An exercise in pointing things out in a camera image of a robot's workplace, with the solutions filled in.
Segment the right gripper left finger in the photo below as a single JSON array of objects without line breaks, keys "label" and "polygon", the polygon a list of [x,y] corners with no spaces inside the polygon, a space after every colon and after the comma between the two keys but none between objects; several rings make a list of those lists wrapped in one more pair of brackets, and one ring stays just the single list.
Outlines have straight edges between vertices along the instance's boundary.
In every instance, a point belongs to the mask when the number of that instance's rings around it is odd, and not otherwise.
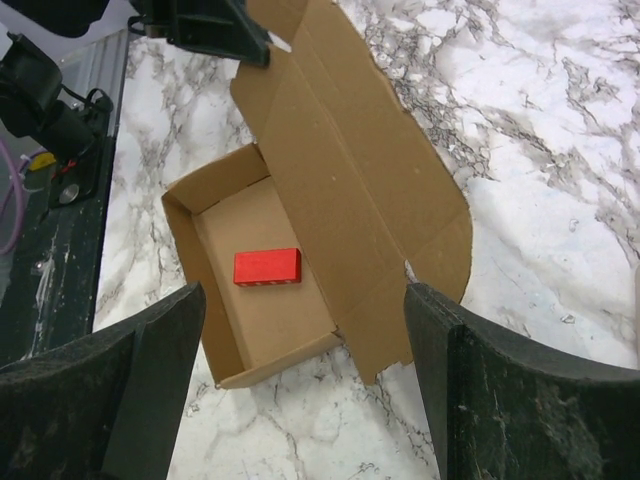
[{"label": "right gripper left finger", "polygon": [[4,479],[164,479],[206,312],[199,283],[1,370]]}]

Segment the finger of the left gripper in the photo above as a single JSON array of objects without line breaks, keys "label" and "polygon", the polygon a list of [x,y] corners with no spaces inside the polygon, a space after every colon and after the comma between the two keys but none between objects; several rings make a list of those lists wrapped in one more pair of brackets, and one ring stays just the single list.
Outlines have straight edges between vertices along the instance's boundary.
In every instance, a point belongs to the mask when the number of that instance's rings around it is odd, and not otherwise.
[{"label": "finger of the left gripper", "polygon": [[131,33],[194,53],[269,65],[269,33],[250,17],[244,1],[143,0],[131,5],[137,11],[127,22]]}]

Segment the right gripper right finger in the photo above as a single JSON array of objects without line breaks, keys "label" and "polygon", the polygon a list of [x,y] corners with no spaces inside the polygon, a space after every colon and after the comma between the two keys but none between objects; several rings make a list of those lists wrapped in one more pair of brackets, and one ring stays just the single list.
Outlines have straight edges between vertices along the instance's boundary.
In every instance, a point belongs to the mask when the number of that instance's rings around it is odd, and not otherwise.
[{"label": "right gripper right finger", "polygon": [[432,287],[404,315],[444,479],[635,479],[639,374],[548,347]]}]

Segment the small red block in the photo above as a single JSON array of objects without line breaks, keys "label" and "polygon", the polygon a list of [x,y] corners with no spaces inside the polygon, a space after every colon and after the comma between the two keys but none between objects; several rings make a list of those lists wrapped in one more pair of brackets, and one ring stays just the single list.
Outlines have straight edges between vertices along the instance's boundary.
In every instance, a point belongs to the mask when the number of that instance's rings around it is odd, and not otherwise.
[{"label": "small red block", "polygon": [[233,283],[241,287],[299,283],[302,256],[297,248],[239,252],[234,256]]}]

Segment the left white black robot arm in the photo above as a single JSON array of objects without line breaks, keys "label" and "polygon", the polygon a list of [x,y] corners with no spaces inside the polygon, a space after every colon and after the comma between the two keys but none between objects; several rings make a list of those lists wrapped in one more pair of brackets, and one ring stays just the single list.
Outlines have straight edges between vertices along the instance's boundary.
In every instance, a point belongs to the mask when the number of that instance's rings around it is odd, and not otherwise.
[{"label": "left white black robot arm", "polygon": [[[101,20],[105,1],[9,1],[7,7],[45,30],[79,38]],[[249,15],[243,1],[134,1],[127,21],[131,33],[163,38],[194,53],[266,67],[269,34]],[[62,160],[82,156],[94,144],[90,130],[59,95],[62,73],[25,35],[10,32],[1,58],[1,121],[15,137],[31,137]]]}]

